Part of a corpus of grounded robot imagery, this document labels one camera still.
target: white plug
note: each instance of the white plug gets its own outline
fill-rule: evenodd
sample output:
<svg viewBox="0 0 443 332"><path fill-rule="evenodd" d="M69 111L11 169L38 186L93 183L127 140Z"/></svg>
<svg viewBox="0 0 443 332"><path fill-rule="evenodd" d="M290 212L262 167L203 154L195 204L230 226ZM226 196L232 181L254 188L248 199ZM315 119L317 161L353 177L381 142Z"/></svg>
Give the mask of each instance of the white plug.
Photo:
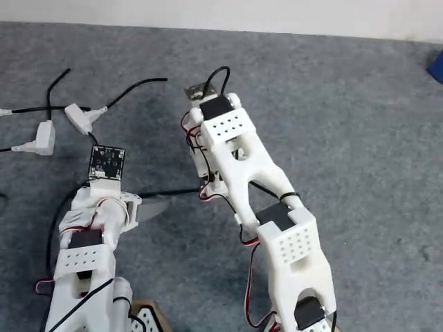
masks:
<svg viewBox="0 0 443 332"><path fill-rule="evenodd" d="M12 109L0 109L0 116L11 116Z"/></svg>
<svg viewBox="0 0 443 332"><path fill-rule="evenodd" d="M51 120L41 122L37 129L37 136L32 142L17 145L11 148L15 152L31 152L40 156L50 156L54 152L55 128Z"/></svg>
<svg viewBox="0 0 443 332"><path fill-rule="evenodd" d="M64 109L64 112L74 127L83 135L87 135L92 132L92 123L107 110L107 107L102 107L101 109L84 112L77 104L71 104Z"/></svg>

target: perforated white block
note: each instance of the perforated white block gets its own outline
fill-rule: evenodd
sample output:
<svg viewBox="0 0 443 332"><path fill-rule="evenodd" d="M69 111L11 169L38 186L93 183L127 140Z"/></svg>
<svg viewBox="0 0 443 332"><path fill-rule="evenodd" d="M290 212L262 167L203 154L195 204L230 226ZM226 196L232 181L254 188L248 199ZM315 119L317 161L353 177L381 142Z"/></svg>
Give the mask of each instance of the perforated white block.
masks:
<svg viewBox="0 0 443 332"><path fill-rule="evenodd" d="M235 109L201 125L201 132L209 145L226 142L247 131L255 131L255 126L244 109Z"/></svg>
<svg viewBox="0 0 443 332"><path fill-rule="evenodd" d="M275 319L285 332L297 331L293 312L306 296L317 297L327 314L336 310L331 268L320 247L315 217L305 207L291 210L288 217L294 222L288 230L281 231L273 221L257 228L266 250Z"/></svg>
<svg viewBox="0 0 443 332"><path fill-rule="evenodd" d="M310 327L307 327L304 330L301 330L302 332L330 332L331 327L326 321L326 318L324 320L321 320Z"/></svg>
<svg viewBox="0 0 443 332"><path fill-rule="evenodd" d="M142 308L137 317L140 318L146 325L147 332L160 332L162 331L161 326L159 326L159 322L154 318L155 313L153 313L152 307ZM135 320L132 322L132 332L143 332L143 327L136 322Z"/></svg>
<svg viewBox="0 0 443 332"><path fill-rule="evenodd" d="M54 280L69 273L90 270L115 270L116 260L109 246L99 244L59 252Z"/></svg>

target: white connector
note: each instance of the white connector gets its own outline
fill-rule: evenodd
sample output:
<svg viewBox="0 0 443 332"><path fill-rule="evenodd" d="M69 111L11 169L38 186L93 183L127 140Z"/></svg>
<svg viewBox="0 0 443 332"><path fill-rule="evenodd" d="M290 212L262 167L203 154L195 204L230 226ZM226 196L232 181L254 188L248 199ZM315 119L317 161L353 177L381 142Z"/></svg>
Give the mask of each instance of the white connector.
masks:
<svg viewBox="0 0 443 332"><path fill-rule="evenodd" d="M102 107L101 109L84 112L77 104L71 104L64 109L64 112L74 127L83 135L87 135L92 132L92 123L107 110L107 107Z"/></svg>
<svg viewBox="0 0 443 332"><path fill-rule="evenodd" d="M11 116L12 109L0 109L0 116Z"/></svg>
<svg viewBox="0 0 443 332"><path fill-rule="evenodd" d="M51 120L41 122L37 129L37 136L32 142L17 145L11 148L15 152L31 152L40 156L50 156L54 152L55 128Z"/></svg>

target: gray carpet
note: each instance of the gray carpet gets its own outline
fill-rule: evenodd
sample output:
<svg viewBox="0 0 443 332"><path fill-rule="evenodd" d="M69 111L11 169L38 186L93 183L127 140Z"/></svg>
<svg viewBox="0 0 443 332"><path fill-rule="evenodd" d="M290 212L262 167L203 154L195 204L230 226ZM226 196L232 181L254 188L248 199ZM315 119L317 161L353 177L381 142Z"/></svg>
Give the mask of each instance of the gray carpet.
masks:
<svg viewBox="0 0 443 332"><path fill-rule="evenodd" d="M182 88L227 64L235 91L275 161L316 215L344 331L441 331L443 315L443 86L424 70L442 46L402 41L205 30L0 24L0 107L101 107L102 144L127 148L129 192L194 186L178 126ZM0 119L1 147L32 140L44 113ZM46 233L56 205L87 177L91 141L54 115L51 157L4 153L0 192L0 331L36 331L47 300ZM253 206L271 199L252 191ZM249 250L223 201L173 199L120 238L118 275L156 299L175 331L252 331L243 315ZM266 313L266 269L255 267L251 312Z"/></svg>

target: black cable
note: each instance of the black cable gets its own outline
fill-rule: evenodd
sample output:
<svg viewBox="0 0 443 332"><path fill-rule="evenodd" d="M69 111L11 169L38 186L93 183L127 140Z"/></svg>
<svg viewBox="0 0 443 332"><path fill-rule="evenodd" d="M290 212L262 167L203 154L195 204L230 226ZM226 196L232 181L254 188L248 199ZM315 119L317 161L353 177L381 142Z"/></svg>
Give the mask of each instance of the black cable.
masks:
<svg viewBox="0 0 443 332"><path fill-rule="evenodd" d="M90 111L91 107L85 107L85 106L79 106L82 111ZM38 111L63 111L67 106L42 106L42 107L28 107L27 109L13 109L12 114L18 114L18 113L31 113L31 112L38 112Z"/></svg>
<svg viewBox="0 0 443 332"><path fill-rule="evenodd" d="M88 136L92 138L95 145L100 145L98 144L97 138L91 132L88 133Z"/></svg>
<svg viewBox="0 0 443 332"><path fill-rule="evenodd" d="M131 85L129 88L127 88L126 90L124 90L116 99L112 100L108 105L107 108L110 109L113 105L115 105L120 99L122 99L123 97L125 97L129 92L131 92L132 90L134 90L137 86L140 86L142 84L145 83L150 83L150 82L167 82L167 78L148 78L146 80L141 80L137 83L134 83L133 85Z"/></svg>
<svg viewBox="0 0 443 332"><path fill-rule="evenodd" d="M216 74L218 74L221 71L226 71L226 76L223 81L223 86L221 87L221 90L220 90L220 95L224 94L224 89L226 88L226 85L228 84L229 77L230 77L230 68L228 66L221 66L221 67L215 69L213 71L213 73L209 75L209 77L206 80L206 83L203 87L203 94L201 95L200 99L204 99L206 97L206 94L208 93L208 90L209 90L210 81L212 81L214 76L216 76Z"/></svg>
<svg viewBox="0 0 443 332"><path fill-rule="evenodd" d="M300 195L297 192L287 192L287 193L283 194L282 196L280 196L280 198L278 200L281 203L283 201L283 199L287 198L288 196L298 196L298 198L300 198Z"/></svg>
<svg viewBox="0 0 443 332"><path fill-rule="evenodd" d="M59 320L48 332L54 332L60 325L62 325L68 318L72 316L78 309L80 309L88 300L93 297L95 294L99 293L102 289L104 289L106 286L110 285L114 279L111 278L101 286L97 287L96 289L89 292L83 299L78 302L76 306L74 306L61 320Z"/></svg>
<svg viewBox="0 0 443 332"><path fill-rule="evenodd" d="M138 318L135 315L129 315L128 317L131 318L132 320L137 321L143 327L143 332L147 332L146 324L144 321L142 321L140 318Z"/></svg>
<svg viewBox="0 0 443 332"><path fill-rule="evenodd" d="M238 149L235 150L234 153L234 158L239 160L239 152ZM255 181L251 181L249 182L251 185L253 185L254 187L256 187L259 190L262 190L263 192L266 192L268 195L271 195L273 198L278 199L278 196L276 194L274 194L271 190L263 187L262 185L259 185L258 183L256 183Z"/></svg>
<svg viewBox="0 0 443 332"><path fill-rule="evenodd" d="M48 87L48 90L46 90L46 107L47 107L47 114L48 114L48 120L52 120L53 118L53 112L51 110L51 91L55 88L55 86L63 80L63 78L69 74L71 71L70 68L66 68L63 73L58 75L58 77L51 83L51 85Z"/></svg>
<svg viewBox="0 0 443 332"><path fill-rule="evenodd" d="M258 183L254 182L254 181L251 181L250 184L253 185L254 187L256 187L257 189L260 189L263 192L266 192L268 195L271 195L273 198L278 199L278 196L276 194L274 194L271 190L263 187L262 185L259 185Z"/></svg>
<svg viewBox="0 0 443 332"><path fill-rule="evenodd" d="M188 189L179 189L179 190L165 190L162 192L143 192L138 194L142 199L148 199L150 197L155 196L176 196L183 194L191 194L193 192L200 192L200 187L198 188L188 188Z"/></svg>
<svg viewBox="0 0 443 332"><path fill-rule="evenodd" d="M58 219L60 218L60 215L63 211L63 208L65 204L69 201L69 199L73 199L75 197L75 194L77 191L85 187L89 184L89 181L83 182L80 185L75 186L74 189L72 189L63 199L62 202L57 207L57 210L55 211L53 220L51 221L51 224L49 226L49 232L48 232L48 239L46 241L46 276L48 279L53 278L53 269L51 266L51 253L52 253L52 246L53 246L53 236L55 231L55 226L57 225Z"/></svg>
<svg viewBox="0 0 443 332"><path fill-rule="evenodd" d="M131 301L127 297L117 296L116 298L114 298L112 300L112 303L117 302L117 301L126 301L129 304L129 310L131 310L132 304L131 304Z"/></svg>
<svg viewBox="0 0 443 332"><path fill-rule="evenodd" d="M332 316L331 332L335 332L336 324L337 324L337 310L335 310L334 315Z"/></svg>

